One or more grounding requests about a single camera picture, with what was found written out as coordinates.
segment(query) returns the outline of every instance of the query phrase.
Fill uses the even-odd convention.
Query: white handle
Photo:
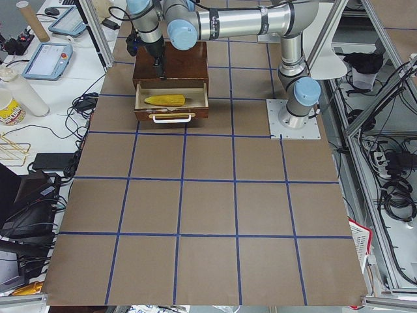
[[[188,123],[191,121],[191,114],[188,114],[188,118],[186,119],[157,119],[156,115],[152,116],[154,123],[156,124],[168,124],[168,123]]]

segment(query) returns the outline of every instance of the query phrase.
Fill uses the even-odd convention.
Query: wooden cylinder
[[[35,12],[29,2],[20,1],[16,4],[17,8],[20,10],[20,13],[25,18],[26,22],[29,24],[35,35],[38,37],[39,41],[47,42],[50,40],[49,35],[45,31],[42,24],[39,22]]]

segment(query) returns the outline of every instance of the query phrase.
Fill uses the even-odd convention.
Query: blue joint cap
[[[310,77],[303,77],[295,82],[294,96],[303,106],[316,104],[320,94],[321,88],[319,83]]]
[[[187,0],[187,7],[188,7],[188,10],[192,12],[195,9],[195,4],[191,2],[190,0]]]
[[[150,2],[151,0],[126,0],[126,4],[131,14],[143,12],[149,6]]]
[[[168,24],[168,35],[171,43],[178,50],[188,50],[197,42],[197,31],[193,24],[186,20],[173,20]]]

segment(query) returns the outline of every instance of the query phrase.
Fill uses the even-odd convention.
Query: yellow label
[[[0,110],[0,121],[6,125],[15,125],[23,120],[25,114],[19,103],[12,99],[6,108]]]

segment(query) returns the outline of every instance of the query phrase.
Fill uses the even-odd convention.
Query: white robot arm
[[[163,62],[164,39],[159,20],[164,17],[172,45],[179,50],[192,48],[198,40],[278,33],[281,37],[281,64],[278,76],[289,95],[280,112],[284,126],[302,128],[311,107],[317,103],[320,85],[309,78],[302,53],[302,32],[315,19],[318,0],[272,0],[269,7],[207,8],[194,11],[190,0],[127,0],[137,30],[130,40],[145,46],[156,62]]]

